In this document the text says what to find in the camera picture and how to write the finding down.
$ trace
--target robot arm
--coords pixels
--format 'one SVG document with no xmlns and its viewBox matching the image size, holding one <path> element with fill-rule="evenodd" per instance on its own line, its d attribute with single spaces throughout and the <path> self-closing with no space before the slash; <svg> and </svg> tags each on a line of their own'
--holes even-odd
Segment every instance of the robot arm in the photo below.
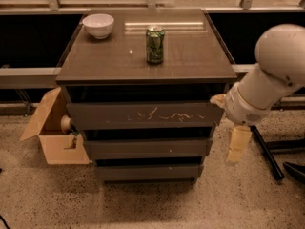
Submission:
<svg viewBox="0 0 305 229">
<path fill-rule="evenodd" d="M 227 92 L 226 116 L 237 125 L 255 125 L 282 97 L 305 85 L 305 28 L 284 24 L 259 38 L 257 68 Z"/>
</svg>

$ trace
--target soda can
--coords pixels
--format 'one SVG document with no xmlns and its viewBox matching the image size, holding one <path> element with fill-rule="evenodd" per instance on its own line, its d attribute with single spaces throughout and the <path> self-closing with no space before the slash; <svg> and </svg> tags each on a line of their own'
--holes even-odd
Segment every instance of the soda can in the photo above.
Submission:
<svg viewBox="0 0 305 229">
<path fill-rule="evenodd" d="M 165 32 L 160 26 L 148 26 L 146 31 L 146 59 L 152 64 L 163 61 L 163 40 Z"/>
</svg>

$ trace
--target cardboard box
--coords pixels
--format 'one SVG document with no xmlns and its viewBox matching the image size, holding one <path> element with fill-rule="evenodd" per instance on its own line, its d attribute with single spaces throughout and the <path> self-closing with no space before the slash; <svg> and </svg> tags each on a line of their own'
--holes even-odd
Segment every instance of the cardboard box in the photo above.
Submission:
<svg viewBox="0 0 305 229">
<path fill-rule="evenodd" d="M 20 140 L 38 135 L 48 164 L 88 164 L 89 159 L 83 146 L 83 138 L 63 135 L 61 118 L 68 115 L 66 99 L 60 88 L 47 92 L 38 104 Z"/>
</svg>

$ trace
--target drawer cabinet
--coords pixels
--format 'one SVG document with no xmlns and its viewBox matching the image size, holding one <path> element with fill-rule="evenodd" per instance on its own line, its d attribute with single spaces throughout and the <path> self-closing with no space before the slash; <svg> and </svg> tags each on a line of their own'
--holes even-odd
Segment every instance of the drawer cabinet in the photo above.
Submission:
<svg viewBox="0 0 305 229">
<path fill-rule="evenodd" d="M 203 11 L 95 12 L 114 17 L 112 34 L 94 41 L 81 30 L 56 81 L 97 176 L 199 178 L 223 115 L 210 98 L 236 78 Z M 163 63 L 150 65 L 145 28 L 126 27 L 155 21 L 174 26 L 165 28 Z"/>
</svg>

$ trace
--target terrazzo floor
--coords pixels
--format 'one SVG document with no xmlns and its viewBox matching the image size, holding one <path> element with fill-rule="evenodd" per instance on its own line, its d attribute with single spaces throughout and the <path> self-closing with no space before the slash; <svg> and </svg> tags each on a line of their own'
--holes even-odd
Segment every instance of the terrazzo floor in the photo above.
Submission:
<svg viewBox="0 0 305 229">
<path fill-rule="evenodd" d="M 255 140 L 238 165 L 228 166 L 232 123 L 225 118 L 196 184 L 106 185 L 91 165 L 47 165 L 36 137 L 19 142 L 29 119 L 0 116 L 0 215 L 12 229 L 304 228 L 305 185 L 282 163 L 304 164 L 305 154 L 275 156 L 286 175 L 280 183 Z M 305 111 L 273 111 L 257 127 L 266 141 L 276 141 L 302 138 L 304 126 Z"/>
</svg>

